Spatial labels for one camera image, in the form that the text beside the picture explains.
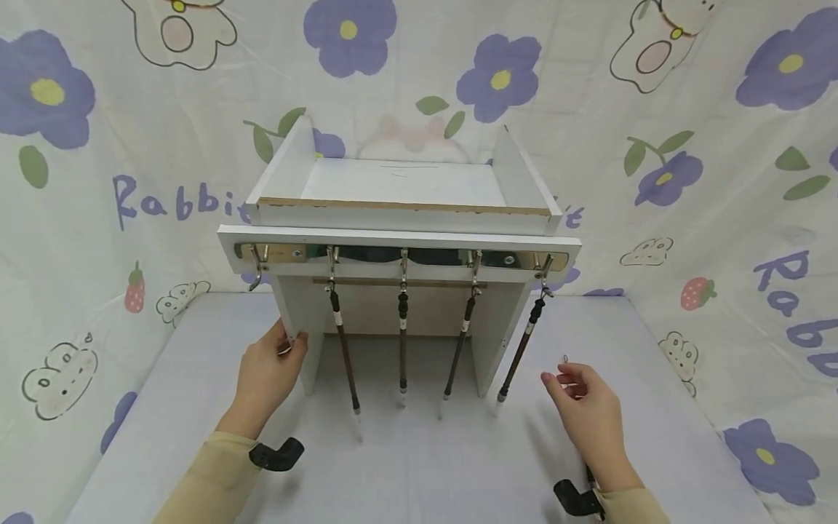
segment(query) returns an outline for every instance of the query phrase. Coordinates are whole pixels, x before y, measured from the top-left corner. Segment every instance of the right hand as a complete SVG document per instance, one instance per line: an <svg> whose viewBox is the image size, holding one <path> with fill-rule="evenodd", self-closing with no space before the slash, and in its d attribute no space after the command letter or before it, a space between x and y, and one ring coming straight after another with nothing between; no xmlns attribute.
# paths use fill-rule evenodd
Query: right hand
<svg viewBox="0 0 838 524"><path fill-rule="evenodd" d="M620 399L590 366L560 364L559 372L542 373L541 381L602 490L643 487L625 452Z"/></svg>
<svg viewBox="0 0 838 524"><path fill-rule="evenodd" d="M285 402L308 351L308 334L300 333L290 351L282 319L259 340L247 347L241 357L235 398L221 418L216 431L256 440L268 418Z"/></svg>

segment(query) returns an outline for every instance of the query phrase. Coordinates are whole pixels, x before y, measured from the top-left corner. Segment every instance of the fabric backdrop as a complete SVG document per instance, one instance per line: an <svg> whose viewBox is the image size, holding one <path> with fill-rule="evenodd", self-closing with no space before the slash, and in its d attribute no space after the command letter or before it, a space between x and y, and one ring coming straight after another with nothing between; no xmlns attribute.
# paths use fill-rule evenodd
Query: fabric backdrop
<svg viewBox="0 0 838 524"><path fill-rule="evenodd" d="M0 9L6 524L63 521L189 302L245 290L215 230L303 111L328 157L509 126L584 243L559 293L631 298L778 522L838 513L833 2Z"/></svg>

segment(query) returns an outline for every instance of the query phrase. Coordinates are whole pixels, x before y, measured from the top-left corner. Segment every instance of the sheer beige sleeve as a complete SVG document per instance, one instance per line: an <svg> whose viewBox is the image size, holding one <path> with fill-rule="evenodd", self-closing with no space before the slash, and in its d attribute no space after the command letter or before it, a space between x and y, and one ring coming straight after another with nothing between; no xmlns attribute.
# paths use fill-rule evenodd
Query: sheer beige sleeve
<svg viewBox="0 0 838 524"><path fill-rule="evenodd" d="M154 524L233 524L261 471L248 456L255 445L238 435L211 434Z"/></svg>
<svg viewBox="0 0 838 524"><path fill-rule="evenodd" d="M670 519L649 490L595 492L605 510L606 524L670 524Z"/></svg>

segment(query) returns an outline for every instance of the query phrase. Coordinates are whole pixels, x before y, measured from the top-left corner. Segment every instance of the left hand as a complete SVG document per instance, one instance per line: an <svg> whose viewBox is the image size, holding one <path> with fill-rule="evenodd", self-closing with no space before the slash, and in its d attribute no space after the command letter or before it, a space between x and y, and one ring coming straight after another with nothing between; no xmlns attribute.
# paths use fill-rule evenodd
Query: left hand
<svg viewBox="0 0 838 524"><path fill-rule="evenodd" d="M282 319L241 357L235 398L215 431L233 433L256 440L268 418L285 402L303 366L308 351L308 334L300 333L290 351L278 353L288 345Z"/></svg>

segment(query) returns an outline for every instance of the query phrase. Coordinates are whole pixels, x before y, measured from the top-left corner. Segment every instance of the purple flower print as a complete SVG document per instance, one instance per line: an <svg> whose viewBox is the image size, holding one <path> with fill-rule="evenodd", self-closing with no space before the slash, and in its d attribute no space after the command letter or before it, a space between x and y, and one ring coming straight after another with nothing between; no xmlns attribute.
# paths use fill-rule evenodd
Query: purple flower print
<svg viewBox="0 0 838 524"><path fill-rule="evenodd" d="M584 297L622 297L625 295L625 290L623 288L610 288L610 289L592 289L588 291L583 296Z"/></svg>
<svg viewBox="0 0 838 524"><path fill-rule="evenodd" d="M835 151L833 151L830 155L830 166L832 166L835 171L838 171L838 148L835 148Z"/></svg>
<svg viewBox="0 0 838 524"><path fill-rule="evenodd" d="M80 148L90 137L87 115L95 103L91 79L73 67L54 35L37 30L0 39L0 132L39 132L59 149Z"/></svg>
<svg viewBox="0 0 838 524"><path fill-rule="evenodd" d="M811 106L838 80L838 8L807 15L795 29L766 40L748 63L736 92L743 106L774 104L785 111Z"/></svg>
<svg viewBox="0 0 838 524"><path fill-rule="evenodd" d="M241 274L241 280L242 280L242 282L244 282L246 284L252 284L256 281L256 274L255 273L242 273ZM262 284L267 284L269 286L273 285L273 282L271 281L271 275L269 273L263 273L262 274L262 280L261 280L261 283L259 285L261 286Z"/></svg>
<svg viewBox="0 0 838 524"><path fill-rule="evenodd" d="M25 511L19 511L4 518L2 524L35 524L35 519Z"/></svg>
<svg viewBox="0 0 838 524"><path fill-rule="evenodd" d="M346 146L338 135L330 135L314 128L314 150L318 158L343 158L346 156Z"/></svg>
<svg viewBox="0 0 838 524"><path fill-rule="evenodd" d="M487 36L474 54L474 69L457 82L457 98L474 104L474 118L491 123L510 106L521 106L538 91L533 71L541 44L531 36L510 42L502 34Z"/></svg>
<svg viewBox="0 0 838 524"><path fill-rule="evenodd" d="M558 291L562 288L562 286L575 281L577 278L579 278L580 275L582 275L582 272L576 269L576 263L574 262L573 264L574 265L567 270L567 276L565 277L564 282L551 283L547 285L547 287L550 288L551 291ZM533 291L541 291L541 283L536 282L535 284L533 284L532 289Z"/></svg>
<svg viewBox="0 0 838 524"><path fill-rule="evenodd" d="M116 405L116 409L113 410L113 422L107 427L105 434L102 435L102 440L99 443L99 451L102 454L105 454L107 449L111 446L113 438L116 437L116 432L119 431L122 423L125 422L125 417L127 417L128 412L131 411L131 406L134 405L135 400L137 400L137 394L135 392L128 392L119 400L119 403Z"/></svg>
<svg viewBox="0 0 838 524"><path fill-rule="evenodd" d="M796 506L815 503L809 481L820 477L818 465L801 449L777 442L767 421L756 418L739 428L726 429L724 437L754 489L778 493Z"/></svg>
<svg viewBox="0 0 838 524"><path fill-rule="evenodd" d="M673 205L679 198L681 190L693 185L701 178L704 164L696 157L681 151L664 164L640 180L637 188L638 195L634 205L651 202L655 205Z"/></svg>
<svg viewBox="0 0 838 524"><path fill-rule="evenodd" d="M331 76L374 75L387 62L387 39L396 32L393 0L317 0L306 11L303 32L320 49Z"/></svg>

